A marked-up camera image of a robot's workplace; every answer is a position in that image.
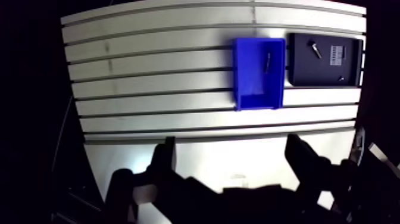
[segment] dark background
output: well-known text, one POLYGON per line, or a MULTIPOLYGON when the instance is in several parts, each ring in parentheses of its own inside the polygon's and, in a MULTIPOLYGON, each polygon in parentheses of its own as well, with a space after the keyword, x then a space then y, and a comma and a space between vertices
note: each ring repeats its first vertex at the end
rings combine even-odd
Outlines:
MULTIPOLYGON (((51 213, 56 223, 62 223, 60 216, 93 221, 102 209, 70 102, 60 17, 124 2, 2 2, 2 223, 49 223, 51 213)), ((357 125, 398 164, 400 3, 347 2, 367 7, 367 58, 357 125)))

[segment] white slatwall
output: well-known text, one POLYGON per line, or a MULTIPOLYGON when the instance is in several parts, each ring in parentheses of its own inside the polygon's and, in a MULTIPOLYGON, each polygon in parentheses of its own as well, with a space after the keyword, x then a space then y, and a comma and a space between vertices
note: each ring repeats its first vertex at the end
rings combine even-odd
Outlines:
MULTIPOLYGON (((171 135, 193 142, 177 145, 178 173, 216 191, 235 174, 249 186, 294 189, 286 139, 272 134, 309 132, 303 138, 318 153, 340 162, 349 153, 354 131, 345 129, 354 126, 361 89, 286 81, 284 108, 237 112, 230 49, 234 38, 289 33, 361 39, 365 49, 363 14, 362 7, 319 0, 146 0, 62 18, 86 152, 102 195, 115 169, 143 171, 154 142, 171 135)), ((168 223, 154 208, 140 211, 140 219, 168 223)))

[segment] black tray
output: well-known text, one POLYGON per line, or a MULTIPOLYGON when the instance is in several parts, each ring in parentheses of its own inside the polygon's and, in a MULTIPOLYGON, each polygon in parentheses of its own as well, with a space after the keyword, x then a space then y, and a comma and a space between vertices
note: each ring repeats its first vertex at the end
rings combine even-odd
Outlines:
POLYGON ((362 40, 291 33, 289 82, 293 86, 358 86, 362 53, 362 40), (321 58, 312 43, 317 44, 321 58))

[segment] blue plastic bin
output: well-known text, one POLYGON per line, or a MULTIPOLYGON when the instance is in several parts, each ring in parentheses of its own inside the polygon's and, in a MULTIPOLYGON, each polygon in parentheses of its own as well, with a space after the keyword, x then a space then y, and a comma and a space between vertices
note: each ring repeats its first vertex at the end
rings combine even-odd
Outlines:
POLYGON ((285 53, 286 41, 282 38, 235 40, 236 110, 282 107, 285 53))

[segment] barcode label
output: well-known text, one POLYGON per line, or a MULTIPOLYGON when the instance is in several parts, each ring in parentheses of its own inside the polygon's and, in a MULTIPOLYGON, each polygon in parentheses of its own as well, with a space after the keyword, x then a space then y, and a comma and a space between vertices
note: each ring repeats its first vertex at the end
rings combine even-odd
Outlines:
POLYGON ((341 66, 343 60, 343 46, 330 47, 330 65, 341 66))

